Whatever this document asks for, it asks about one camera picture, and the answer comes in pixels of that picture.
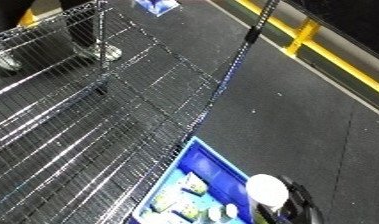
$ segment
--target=plastic container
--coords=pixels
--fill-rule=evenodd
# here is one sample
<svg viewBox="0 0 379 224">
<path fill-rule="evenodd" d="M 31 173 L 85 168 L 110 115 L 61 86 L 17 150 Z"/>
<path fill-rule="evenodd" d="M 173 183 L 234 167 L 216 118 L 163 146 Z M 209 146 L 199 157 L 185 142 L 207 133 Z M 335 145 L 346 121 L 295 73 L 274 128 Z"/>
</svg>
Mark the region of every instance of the plastic container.
<svg viewBox="0 0 379 224">
<path fill-rule="evenodd" d="M 207 183 L 207 192 L 203 195 L 196 195 L 182 191 L 181 195 L 176 197 L 178 204 L 182 201 L 181 197 L 193 201 L 199 211 L 205 211 L 210 207 L 234 204 L 239 213 L 237 218 L 229 221 L 229 223 L 251 223 L 246 193 L 246 182 L 249 177 L 202 140 L 193 137 L 134 210 L 130 224 L 154 224 L 154 222 L 150 223 L 144 220 L 141 214 L 151 208 L 153 199 L 163 189 L 178 186 L 177 184 L 190 172 Z M 185 224 L 195 222 L 180 216 L 174 211 L 173 207 L 171 206 L 171 209 L 163 212 L 164 223 Z"/>
</svg>

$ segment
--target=gray floor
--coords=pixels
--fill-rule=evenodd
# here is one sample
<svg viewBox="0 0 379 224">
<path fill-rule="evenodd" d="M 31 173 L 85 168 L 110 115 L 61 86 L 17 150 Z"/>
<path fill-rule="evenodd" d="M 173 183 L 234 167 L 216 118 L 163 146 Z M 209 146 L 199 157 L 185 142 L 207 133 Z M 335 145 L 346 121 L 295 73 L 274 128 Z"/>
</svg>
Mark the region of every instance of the gray floor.
<svg viewBox="0 0 379 224">
<path fill-rule="evenodd" d="M 246 33 L 205 1 L 183 1 L 159 18 L 111 2 L 207 72 Z M 327 223 L 379 223 L 379 116 L 264 40 L 197 136 L 248 175 L 284 174 L 304 184 Z"/>
</svg>

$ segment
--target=white cup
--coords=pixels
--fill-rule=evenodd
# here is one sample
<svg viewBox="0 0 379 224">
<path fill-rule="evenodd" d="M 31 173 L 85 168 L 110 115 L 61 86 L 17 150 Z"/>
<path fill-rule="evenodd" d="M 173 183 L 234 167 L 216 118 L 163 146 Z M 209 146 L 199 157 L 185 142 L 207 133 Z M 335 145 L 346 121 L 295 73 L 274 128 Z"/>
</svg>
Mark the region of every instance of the white cup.
<svg viewBox="0 0 379 224">
<path fill-rule="evenodd" d="M 250 177 L 246 183 L 246 191 L 254 223 L 267 223 L 258 212 L 258 204 L 262 204 L 275 213 L 289 198 L 289 192 L 284 183 L 276 177 L 266 174 Z"/>
</svg>

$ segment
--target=metal pole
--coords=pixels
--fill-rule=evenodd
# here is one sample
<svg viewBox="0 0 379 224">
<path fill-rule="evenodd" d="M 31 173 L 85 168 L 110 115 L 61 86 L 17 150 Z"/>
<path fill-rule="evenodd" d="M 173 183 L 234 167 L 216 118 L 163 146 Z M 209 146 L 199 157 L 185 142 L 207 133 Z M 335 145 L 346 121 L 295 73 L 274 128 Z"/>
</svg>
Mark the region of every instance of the metal pole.
<svg viewBox="0 0 379 224">
<path fill-rule="evenodd" d="M 96 11 L 98 13 L 98 45 L 100 49 L 100 73 L 101 82 L 104 82 L 97 88 L 100 94 L 107 93 L 107 79 L 108 79 L 108 69 L 109 62 L 106 59 L 106 6 L 107 0 L 96 0 Z"/>
<path fill-rule="evenodd" d="M 266 21 L 272 15 L 273 11 L 275 10 L 275 8 L 279 2 L 280 2 L 280 0 L 268 0 L 266 2 L 266 4 L 265 4 L 264 8 L 262 9 L 261 14 L 258 17 L 258 20 L 256 21 L 255 25 L 251 26 L 246 37 L 244 38 L 244 42 L 240 46 L 240 48 L 238 49 L 236 56 L 234 57 L 233 61 L 231 62 L 230 67 L 229 67 L 228 71 L 226 72 L 224 78 L 219 83 L 217 89 L 213 92 L 208 105 L 202 111 L 202 113 L 199 116 L 197 116 L 195 121 L 192 123 L 188 134 L 182 140 L 183 142 L 188 141 L 193 136 L 193 134 L 196 132 L 196 130 L 202 125 L 202 123 L 205 120 L 206 116 L 208 115 L 209 111 L 213 107 L 215 101 L 223 93 L 223 91 L 226 89 L 229 81 L 236 74 L 237 69 L 242 64 L 242 62 L 243 62 L 244 58 L 246 57 L 248 51 L 250 50 L 251 46 L 258 39 L 259 35 L 261 34 L 262 28 L 265 26 Z"/>
</svg>

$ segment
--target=box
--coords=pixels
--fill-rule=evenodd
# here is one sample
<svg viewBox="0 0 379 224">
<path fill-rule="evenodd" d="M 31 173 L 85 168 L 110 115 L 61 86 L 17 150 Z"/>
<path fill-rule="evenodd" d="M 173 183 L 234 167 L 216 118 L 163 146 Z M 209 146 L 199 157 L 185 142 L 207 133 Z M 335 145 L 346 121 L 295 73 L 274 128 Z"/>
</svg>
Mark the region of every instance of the box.
<svg viewBox="0 0 379 224">
<path fill-rule="evenodd" d="M 201 196 L 182 192 L 180 193 L 180 197 L 183 196 L 193 201 L 200 211 L 209 207 L 232 203 L 236 205 L 239 213 L 238 217 L 229 221 L 229 223 L 251 223 L 249 203 L 245 190 L 245 183 L 248 176 L 215 152 L 202 140 L 193 137 L 158 180 L 156 185 L 136 207 L 132 214 L 130 224 L 192 223 L 190 220 L 184 219 L 174 213 L 172 209 L 163 212 L 163 223 L 155 220 L 149 222 L 141 217 L 145 210 L 149 211 L 151 209 L 152 200 L 160 194 L 163 189 L 173 187 L 190 172 L 193 172 L 207 183 L 208 191 Z"/>
</svg>

